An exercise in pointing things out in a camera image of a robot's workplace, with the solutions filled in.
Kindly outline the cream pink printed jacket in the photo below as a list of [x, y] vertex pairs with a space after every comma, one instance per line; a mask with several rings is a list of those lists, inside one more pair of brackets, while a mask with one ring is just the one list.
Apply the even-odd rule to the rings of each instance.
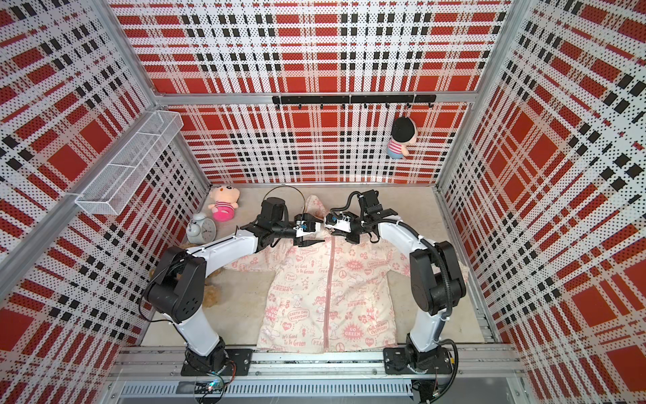
[[261, 350], [301, 354], [353, 352], [395, 344], [397, 328], [389, 272], [410, 278], [405, 255], [386, 240], [360, 244], [333, 236], [325, 227], [327, 210], [316, 196], [306, 201], [323, 228], [309, 247], [280, 240], [275, 247], [237, 259], [229, 269], [271, 272], [264, 317], [257, 340]]

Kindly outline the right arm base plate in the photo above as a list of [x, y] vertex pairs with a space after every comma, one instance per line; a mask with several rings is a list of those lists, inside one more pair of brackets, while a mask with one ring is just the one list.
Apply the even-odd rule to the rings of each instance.
[[387, 375], [450, 375], [452, 356], [448, 349], [437, 347], [428, 352], [417, 352], [413, 346], [383, 350]]

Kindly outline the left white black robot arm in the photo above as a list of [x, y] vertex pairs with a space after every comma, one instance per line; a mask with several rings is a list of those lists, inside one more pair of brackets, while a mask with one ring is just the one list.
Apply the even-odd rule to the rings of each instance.
[[215, 375], [230, 363], [224, 339], [210, 326], [203, 311], [207, 277], [237, 259], [274, 247], [282, 239], [293, 241], [297, 247], [309, 247], [317, 241], [308, 236], [322, 228], [323, 220], [309, 213], [289, 220], [284, 200], [270, 197], [262, 202], [255, 221], [229, 237], [190, 249], [170, 247], [163, 253], [142, 299], [183, 337], [183, 375]]

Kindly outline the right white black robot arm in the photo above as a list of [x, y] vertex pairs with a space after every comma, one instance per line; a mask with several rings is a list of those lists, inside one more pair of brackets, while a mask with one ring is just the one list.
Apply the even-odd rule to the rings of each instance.
[[458, 360], [447, 349], [452, 343], [442, 338], [442, 332], [467, 288], [452, 244], [423, 237], [395, 210], [385, 209], [376, 190], [354, 191], [346, 205], [330, 210], [325, 224], [348, 242], [358, 242], [363, 234], [386, 240], [409, 262], [417, 316], [406, 337], [404, 358], [391, 360], [387, 370], [417, 374], [456, 370]]

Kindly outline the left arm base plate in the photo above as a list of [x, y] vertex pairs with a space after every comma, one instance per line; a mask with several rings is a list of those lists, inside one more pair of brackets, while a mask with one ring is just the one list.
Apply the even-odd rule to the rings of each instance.
[[186, 348], [181, 376], [246, 376], [252, 362], [250, 348], [216, 349], [208, 356], [200, 356]]

